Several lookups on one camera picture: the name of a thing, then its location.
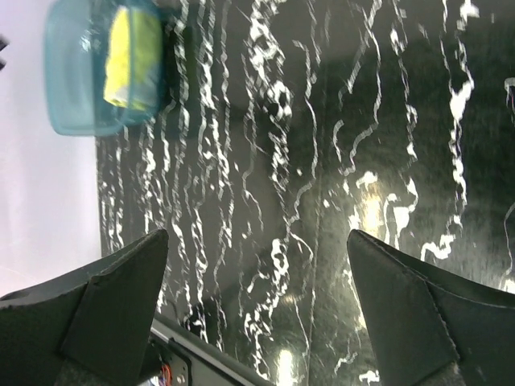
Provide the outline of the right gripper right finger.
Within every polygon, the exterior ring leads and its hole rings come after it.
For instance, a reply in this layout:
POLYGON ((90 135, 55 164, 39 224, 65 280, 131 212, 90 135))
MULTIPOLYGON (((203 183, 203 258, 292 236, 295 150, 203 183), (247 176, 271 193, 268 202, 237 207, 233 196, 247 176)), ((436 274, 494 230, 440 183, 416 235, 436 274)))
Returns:
POLYGON ((512 385, 514 296, 361 230, 347 250, 384 385, 512 385))

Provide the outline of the grey yellow frog towel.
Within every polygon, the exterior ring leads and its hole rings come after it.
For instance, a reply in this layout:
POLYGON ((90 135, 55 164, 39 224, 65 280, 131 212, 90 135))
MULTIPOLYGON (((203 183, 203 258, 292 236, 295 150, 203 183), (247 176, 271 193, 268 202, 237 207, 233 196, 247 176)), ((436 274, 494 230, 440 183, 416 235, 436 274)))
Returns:
POLYGON ((109 32, 105 101, 138 111, 158 105, 162 42, 155 13, 137 6, 118 7, 109 32))

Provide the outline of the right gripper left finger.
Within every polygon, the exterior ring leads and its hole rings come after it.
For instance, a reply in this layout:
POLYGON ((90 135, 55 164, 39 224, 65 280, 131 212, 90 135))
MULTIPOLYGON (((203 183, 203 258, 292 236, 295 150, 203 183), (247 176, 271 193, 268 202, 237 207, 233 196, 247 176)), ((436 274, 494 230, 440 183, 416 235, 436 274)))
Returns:
POLYGON ((1 298, 3 385, 138 385, 160 373, 150 327, 168 234, 1 298))

